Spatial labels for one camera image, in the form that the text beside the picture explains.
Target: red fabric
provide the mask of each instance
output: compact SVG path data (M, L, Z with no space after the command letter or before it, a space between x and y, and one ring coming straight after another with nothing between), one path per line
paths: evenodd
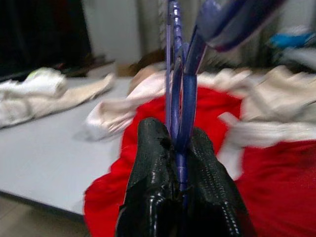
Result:
M217 117L230 112L240 117L241 100L226 93L198 88L195 126L203 129L214 143L215 153L220 149L227 131ZM155 117L164 122L165 98L157 98L137 109L132 124L125 130L120 158L111 166L111 172L97 180L85 194L85 221L93 237L113 237L119 206L123 204L126 186L137 152L137 126L145 118Z
M316 237L316 141L246 148L236 181L260 237Z

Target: gray table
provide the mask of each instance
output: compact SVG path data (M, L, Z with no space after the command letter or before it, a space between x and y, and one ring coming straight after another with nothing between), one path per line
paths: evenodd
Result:
M70 79L70 86L92 82ZM86 139L82 124L105 98L126 96L130 78L97 99L69 111L0 130L0 195L18 197L82 215L83 194L118 158L121 134Z

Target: red garment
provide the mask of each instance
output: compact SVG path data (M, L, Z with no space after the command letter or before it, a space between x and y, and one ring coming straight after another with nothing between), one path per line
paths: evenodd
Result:
M316 141L246 148L236 181L260 237L316 237Z
M198 88L195 126L203 129L214 143L217 153L227 127L217 117L230 112L240 117L241 100L226 93ZM165 98L157 98L137 109L132 124L125 130L120 158L111 166L111 172L97 180L85 194L85 221L93 237L113 237L119 206L123 204L130 172L137 152L137 126L145 118L155 117L164 122Z

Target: floor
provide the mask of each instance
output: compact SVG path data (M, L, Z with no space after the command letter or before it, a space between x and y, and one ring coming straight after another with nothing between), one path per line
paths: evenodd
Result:
M0 237L88 237L82 223L0 197Z

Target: red cloth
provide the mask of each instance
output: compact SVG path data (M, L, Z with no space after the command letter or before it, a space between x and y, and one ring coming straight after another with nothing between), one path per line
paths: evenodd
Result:
M214 143L217 153L227 127L217 117L230 112L240 117L241 100L226 93L198 88L195 126L203 129ZM165 98L157 98L137 109L132 124L125 130L120 158L111 166L111 172L97 180L85 193L85 221L93 237L113 237L119 206L123 204L130 172L137 152L137 126L145 118L155 117L164 122Z
M260 237L316 237L316 141L246 148L236 181Z

